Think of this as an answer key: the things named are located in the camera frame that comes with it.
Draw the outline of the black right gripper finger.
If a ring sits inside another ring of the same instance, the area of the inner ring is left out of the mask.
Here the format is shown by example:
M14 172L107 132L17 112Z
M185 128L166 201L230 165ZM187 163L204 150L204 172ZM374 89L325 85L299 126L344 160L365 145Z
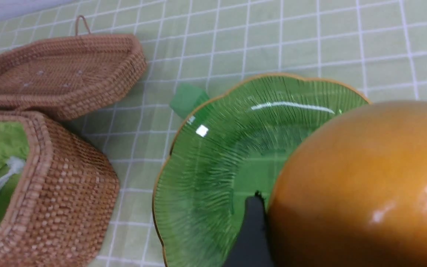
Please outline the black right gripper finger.
M265 199L260 191L245 199L242 226L224 267L274 267L268 244Z

